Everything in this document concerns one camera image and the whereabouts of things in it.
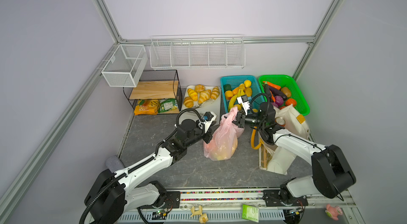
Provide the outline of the red cola can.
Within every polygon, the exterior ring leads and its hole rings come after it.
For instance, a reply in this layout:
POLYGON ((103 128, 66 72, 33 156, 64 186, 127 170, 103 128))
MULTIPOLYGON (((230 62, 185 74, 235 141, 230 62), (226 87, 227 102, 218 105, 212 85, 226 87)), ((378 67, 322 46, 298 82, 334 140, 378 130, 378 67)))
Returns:
POLYGON ((286 121, 285 121, 285 119, 282 118, 282 117, 277 117, 277 118, 275 119, 275 122, 276 122, 278 125, 282 126, 282 127, 284 127, 284 126, 286 125, 286 121))

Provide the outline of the pink plastic grocery bag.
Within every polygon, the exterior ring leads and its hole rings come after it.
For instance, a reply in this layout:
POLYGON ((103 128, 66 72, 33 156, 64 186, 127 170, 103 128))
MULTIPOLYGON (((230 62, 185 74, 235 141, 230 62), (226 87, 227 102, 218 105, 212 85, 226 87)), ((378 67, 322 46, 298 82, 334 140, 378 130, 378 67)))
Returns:
POLYGON ((215 130, 209 143, 203 144, 204 156, 213 161, 230 159, 238 146, 238 138, 243 134, 244 127, 234 124, 239 109, 233 107, 222 116, 219 127, 215 130))

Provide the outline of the white canvas tote bag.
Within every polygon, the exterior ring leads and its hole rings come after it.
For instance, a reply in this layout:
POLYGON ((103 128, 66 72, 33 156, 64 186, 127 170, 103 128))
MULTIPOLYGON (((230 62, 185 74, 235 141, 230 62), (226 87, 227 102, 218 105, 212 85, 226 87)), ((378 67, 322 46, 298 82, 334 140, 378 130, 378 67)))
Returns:
MULTIPOLYGON (((276 118, 282 117, 286 121, 284 128, 289 132, 302 138, 308 139, 310 128, 305 117, 300 114, 292 105, 281 108, 276 112, 276 118)), ((251 147, 259 152, 259 168, 276 174, 287 175, 287 171, 292 162, 297 157, 292 152, 277 146, 266 144, 259 137, 258 144, 255 144, 255 137, 259 135, 253 130, 251 136, 251 147)))

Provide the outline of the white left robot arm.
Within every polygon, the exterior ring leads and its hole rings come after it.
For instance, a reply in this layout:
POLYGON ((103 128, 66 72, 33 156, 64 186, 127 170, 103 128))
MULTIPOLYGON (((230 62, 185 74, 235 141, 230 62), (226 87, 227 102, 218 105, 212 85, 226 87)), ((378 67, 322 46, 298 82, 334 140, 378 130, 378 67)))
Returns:
POLYGON ((182 159, 188 148, 200 140, 209 143, 215 130, 214 112, 200 115, 195 109, 190 111, 198 119, 177 120, 174 131, 156 145, 154 153, 121 170, 106 169, 99 174, 84 200, 81 224, 88 215, 95 224, 114 224, 129 210, 165 204, 167 191, 162 184, 152 181, 141 186, 141 183, 182 159))

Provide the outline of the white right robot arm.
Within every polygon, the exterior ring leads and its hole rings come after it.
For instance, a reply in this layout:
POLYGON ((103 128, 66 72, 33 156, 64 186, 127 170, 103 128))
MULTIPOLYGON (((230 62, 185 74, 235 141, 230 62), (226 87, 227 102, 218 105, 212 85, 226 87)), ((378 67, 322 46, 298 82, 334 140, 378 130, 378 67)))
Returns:
POLYGON ((265 144, 286 150, 312 167, 312 175, 293 178, 280 186, 278 199, 283 205, 291 206, 300 198, 316 194, 329 199, 340 198, 343 191, 356 183, 355 174, 340 147, 324 146, 291 133, 276 122, 271 102, 262 102, 258 111, 253 112, 252 101, 247 96, 242 95, 237 101, 242 105, 234 120, 238 127, 251 125, 265 144))

